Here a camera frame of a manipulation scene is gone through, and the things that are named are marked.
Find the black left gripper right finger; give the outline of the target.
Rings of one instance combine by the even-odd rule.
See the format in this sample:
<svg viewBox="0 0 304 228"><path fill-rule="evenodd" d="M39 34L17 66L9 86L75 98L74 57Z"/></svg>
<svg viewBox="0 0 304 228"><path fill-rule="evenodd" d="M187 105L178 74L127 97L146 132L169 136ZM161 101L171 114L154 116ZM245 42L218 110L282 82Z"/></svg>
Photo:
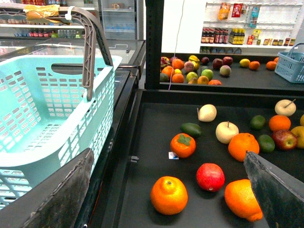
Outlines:
<svg viewBox="0 0 304 228"><path fill-rule="evenodd" d="M254 152L246 152L244 166L268 226L302 228L304 183Z"/></svg>

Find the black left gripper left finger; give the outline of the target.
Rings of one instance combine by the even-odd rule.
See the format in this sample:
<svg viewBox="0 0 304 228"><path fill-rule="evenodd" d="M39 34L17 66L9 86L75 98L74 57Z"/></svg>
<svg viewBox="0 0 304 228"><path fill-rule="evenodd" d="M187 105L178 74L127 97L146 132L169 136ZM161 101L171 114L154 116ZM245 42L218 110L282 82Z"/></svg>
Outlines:
<svg viewBox="0 0 304 228"><path fill-rule="evenodd" d="M72 228L85 199L94 153L85 149L0 211L2 228Z"/></svg>

